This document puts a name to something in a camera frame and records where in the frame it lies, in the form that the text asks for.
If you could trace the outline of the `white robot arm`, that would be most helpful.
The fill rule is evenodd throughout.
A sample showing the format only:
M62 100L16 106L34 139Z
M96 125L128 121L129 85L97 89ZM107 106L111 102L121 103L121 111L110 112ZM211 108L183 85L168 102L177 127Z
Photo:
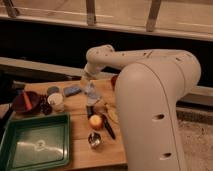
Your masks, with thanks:
M185 50L102 45L89 49L86 59L90 77L106 67L120 71L115 99L128 171L187 171L176 103L199 82L197 58Z

